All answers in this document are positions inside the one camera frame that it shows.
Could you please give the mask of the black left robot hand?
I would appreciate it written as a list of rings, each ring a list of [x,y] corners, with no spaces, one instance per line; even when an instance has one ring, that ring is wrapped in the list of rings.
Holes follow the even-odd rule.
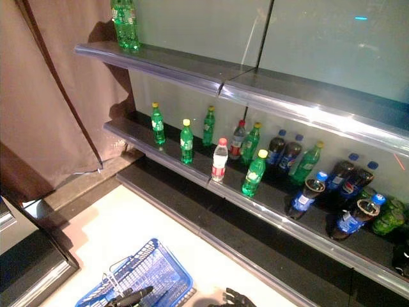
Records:
[[[139,304],[141,300],[149,295],[153,291],[154,287],[148,286],[137,290],[135,292],[129,293],[119,298],[110,300],[105,306],[109,307],[120,307],[120,306],[133,306]]]

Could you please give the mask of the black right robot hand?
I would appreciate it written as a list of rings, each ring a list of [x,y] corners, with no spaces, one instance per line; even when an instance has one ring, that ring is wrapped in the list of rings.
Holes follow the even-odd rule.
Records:
[[[226,303],[224,306],[256,307],[256,305],[247,296],[233,290],[232,288],[226,288],[225,298]]]

